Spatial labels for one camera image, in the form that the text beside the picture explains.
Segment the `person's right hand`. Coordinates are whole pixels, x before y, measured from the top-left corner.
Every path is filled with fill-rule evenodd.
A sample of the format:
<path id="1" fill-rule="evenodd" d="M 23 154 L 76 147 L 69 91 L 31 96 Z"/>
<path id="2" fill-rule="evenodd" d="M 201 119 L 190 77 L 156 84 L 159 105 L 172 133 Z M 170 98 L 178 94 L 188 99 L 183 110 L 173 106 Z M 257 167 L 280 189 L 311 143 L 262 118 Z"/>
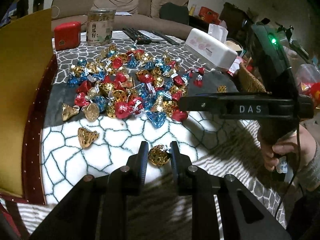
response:
<path id="1" fill-rule="evenodd" d="M 302 125 L 299 126 L 299 133 L 292 135 L 289 139 L 277 142 L 270 145 L 263 138 L 261 128 L 258 130 L 257 139 L 260 142 L 260 148 L 264 160 L 264 166 L 268 171 L 273 171 L 279 164 L 278 155 L 285 155 L 288 153 L 295 153 L 300 157 L 300 167 L 308 165 L 315 157 L 317 150 L 317 142 L 309 131 Z"/>

